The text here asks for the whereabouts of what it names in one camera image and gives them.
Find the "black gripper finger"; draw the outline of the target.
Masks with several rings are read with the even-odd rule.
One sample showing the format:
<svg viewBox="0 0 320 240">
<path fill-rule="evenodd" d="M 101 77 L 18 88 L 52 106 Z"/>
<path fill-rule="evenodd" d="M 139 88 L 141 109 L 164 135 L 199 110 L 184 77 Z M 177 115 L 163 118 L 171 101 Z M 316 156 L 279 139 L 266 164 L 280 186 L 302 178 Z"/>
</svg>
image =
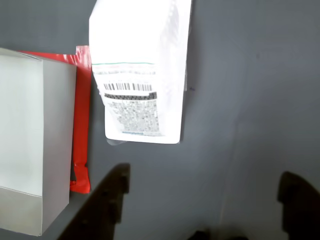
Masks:
<svg viewBox="0 0 320 240">
<path fill-rule="evenodd" d="M 279 181 L 277 200 L 282 204 L 282 230 L 290 240 L 320 238 L 320 192 L 292 172 Z"/>
<path fill-rule="evenodd" d="M 70 221 L 59 240 L 113 240 L 122 219 L 124 195 L 130 191 L 129 163 L 113 167 Z"/>
</svg>

